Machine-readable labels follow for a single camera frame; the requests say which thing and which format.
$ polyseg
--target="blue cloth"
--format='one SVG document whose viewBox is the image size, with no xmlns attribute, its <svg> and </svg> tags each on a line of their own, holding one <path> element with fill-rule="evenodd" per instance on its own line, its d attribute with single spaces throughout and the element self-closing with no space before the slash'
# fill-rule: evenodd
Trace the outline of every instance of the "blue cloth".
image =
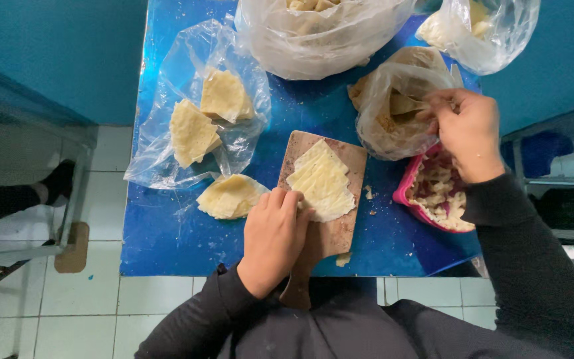
<svg viewBox="0 0 574 359">
<path fill-rule="evenodd" d="M 502 143 L 502 156 L 506 164 L 515 170 L 513 142 Z M 550 175 L 550 165 L 555 157 L 574 152 L 573 140 L 569 136 L 551 131 L 524 137 L 521 146 L 522 167 L 526 178 Z"/>
</svg>

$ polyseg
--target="blue wall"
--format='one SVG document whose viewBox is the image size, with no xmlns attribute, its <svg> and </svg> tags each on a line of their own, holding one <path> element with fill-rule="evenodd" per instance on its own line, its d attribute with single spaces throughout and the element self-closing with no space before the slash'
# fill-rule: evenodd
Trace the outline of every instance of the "blue wall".
<svg viewBox="0 0 574 359">
<path fill-rule="evenodd" d="M 0 1 L 0 71 L 97 123 L 134 121 L 146 0 Z M 524 52 L 482 78 L 503 134 L 574 109 L 574 1 L 542 1 Z"/>
<path fill-rule="evenodd" d="M 0 72 L 97 123 L 134 123 L 147 0 L 1 0 Z"/>
<path fill-rule="evenodd" d="M 574 1 L 542 0 L 524 52 L 482 89 L 498 101 L 502 134 L 574 110 Z"/>
</svg>

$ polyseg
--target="blue table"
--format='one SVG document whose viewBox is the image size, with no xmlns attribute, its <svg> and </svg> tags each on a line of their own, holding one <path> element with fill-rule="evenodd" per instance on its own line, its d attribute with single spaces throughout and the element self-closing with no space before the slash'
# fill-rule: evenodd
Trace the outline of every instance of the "blue table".
<svg viewBox="0 0 574 359">
<path fill-rule="evenodd" d="M 133 151 L 139 125 L 152 108 L 158 68 L 176 34 L 203 20 L 222 20 L 235 13 L 236 1 L 150 0 L 143 46 Z M 368 74 L 404 45 L 426 45 L 415 30 L 426 16 L 413 15 L 391 42 L 375 53 L 365 67 L 321 81 L 287 81 L 268 74 L 272 120 L 261 135 L 244 174 L 268 188 L 278 181 L 284 151 L 292 130 L 303 130 L 360 145 L 355 133 L 356 110 L 346 86 Z M 448 66 L 453 63 L 445 58 Z M 478 78 L 461 67 L 465 86 L 480 91 Z M 408 160 L 384 162 L 369 158 L 364 185 L 377 193 L 360 200 L 351 262 L 343 268 L 335 258 L 323 260 L 315 276 L 412 276 L 439 272 L 479 255 L 475 233 L 451 234 L 420 223 L 401 205 L 392 203 Z M 229 266 L 243 255 L 245 219 L 215 220 L 196 208 L 195 199 L 209 185 L 189 190 L 154 190 L 130 183 L 123 232 L 120 272 L 124 276 L 209 275 L 218 263 Z"/>
</svg>

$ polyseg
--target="right hand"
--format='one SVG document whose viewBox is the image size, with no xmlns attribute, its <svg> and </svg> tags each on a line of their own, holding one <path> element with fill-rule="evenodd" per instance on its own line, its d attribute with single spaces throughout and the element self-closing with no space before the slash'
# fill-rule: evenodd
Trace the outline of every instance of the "right hand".
<svg viewBox="0 0 574 359">
<path fill-rule="evenodd" d="M 505 172 L 499 154 L 499 113 L 494 99 L 457 88 L 435 91 L 424 100 L 430 108 L 418 113 L 417 118 L 437 118 L 437 128 L 432 128 L 466 183 L 489 181 Z"/>
<path fill-rule="evenodd" d="M 256 298 L 262 299 L 289 275 L 305 245 L 308 208 L 298 214 L 301 192 L 274 188 L 260 196 L 245 223 L 245 248 L 238 266 L 240 280 Z"/>
</svg>

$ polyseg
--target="pink container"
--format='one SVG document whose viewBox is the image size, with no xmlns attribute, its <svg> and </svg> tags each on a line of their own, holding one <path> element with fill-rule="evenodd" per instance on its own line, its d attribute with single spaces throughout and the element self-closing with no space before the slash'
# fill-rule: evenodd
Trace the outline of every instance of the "pink container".
<svg viewBox="0 0 574 359">
<path fill-rule="evenodd" d="M 418 175 L 419 167 L 423 161 L 424 155 L 431 156 L 431 155 L 433 155 L 439 151 L 442 151 L 442 144 L 440 144 L 440 143 L 429 148 L 429 150 L 426 151 L 426 153 L 424 153 L 422 155 L 417 155 L 417 156 L 411 157 L 411 161 L 409 162 L 406 170 L 404 171 L 402 181 L 400 181 L 400 185 L 398 186 L 398 189 L 395 190 L 395 192 L 394 192 L 394 196 L 393 196 L 394 201 L 409 207 L 409 211 L 414 216 L 416 216 L 416 218 L 421 220 L 422 222 L 429 224 L 429 225 L 432 225 L 434 227 L 440 228 L 441 230 L 443 230 L 445 232 L 451 232 L 451 233 L 470 232 L 470 231 L 472 231 L 472 229 L 468 230 L 468 231 L 456 231 L 454 229 L 446 228 L 443 225 L 438 224 L 437 222 L 434 222 L 433 220 L 431 220 L 428 217 L 428 215 L 422 210 L 422 208 L 419 205 L 409 203 L 409 200 L 407 200 L 407 198 L 406 198 L 405 193 L 413 185 L 413 181 L 415 181 L 415 178 Z"/>
</svg>

